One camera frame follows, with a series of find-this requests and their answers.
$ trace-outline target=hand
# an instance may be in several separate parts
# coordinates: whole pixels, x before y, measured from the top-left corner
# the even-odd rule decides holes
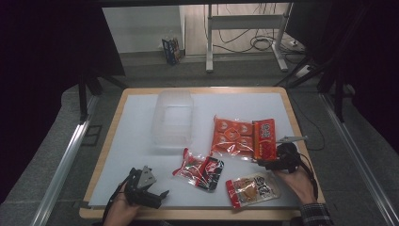
[[[140,205],[130,205],[127,202],[126,195],[119,193],[114,199],[111,208],[109,208],[104,226],[126,226],[129,225],[137,215]]]
[[[302,167],[299,167],[292,173],[276,170],[273,172],[295,192],[302,204],[317,203],[311,180],[308,177],[308,173]]]

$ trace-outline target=gray floor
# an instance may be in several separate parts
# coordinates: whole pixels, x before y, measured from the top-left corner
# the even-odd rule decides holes
[[[186,57],[181,64],[173,67],[165,64],[162,55],[121,57],[127,76],[117,78],[132,88],[273,86],[286,75],[279,71],[271,55],[217,56],[214,73],[205,72],[204,57]],[[330,213],[336,225],[389,225],[375,202],[378,198],[367,186],[316,91],[317,81],[315,77],[288,91],[302,134],[310,137],[307,147]],[[47,225],[89,225],[97,221],[80,218],[78,211],[122,93],[121,89],[107,81],[101,79],[101,83],[104,93],[99,96],[90,125],[101,126],[102,132],[98,142],[92,137],[84,138]],[[27,225],[32,222],[79,122],[77,94],[76,87],[64,92],[62,108],[47,138],[1,204],[0,225]],[[398,154],[351,105],[350,98],[344,100],[343,116],[344,125],[374,177],[393,208],[398,209]]]

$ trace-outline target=plastic box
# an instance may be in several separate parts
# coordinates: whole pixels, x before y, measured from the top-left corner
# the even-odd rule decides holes
[[[190,145],[193,105],[188,90],[159,93],[152,120],[152,137],[157,146],[185,148]]]

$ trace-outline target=sleeve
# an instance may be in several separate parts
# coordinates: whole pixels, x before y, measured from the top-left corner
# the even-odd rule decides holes
[[[302,205],[300,213],[305,226],[334,225],[327,206],[323,203]]]

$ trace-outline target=white wall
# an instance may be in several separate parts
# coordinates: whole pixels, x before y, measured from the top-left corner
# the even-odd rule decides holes
[[[184,48],[184,13],[179,6],[103,8],[103,12],[119,53],[161,51],[161,39],[170,30]]]

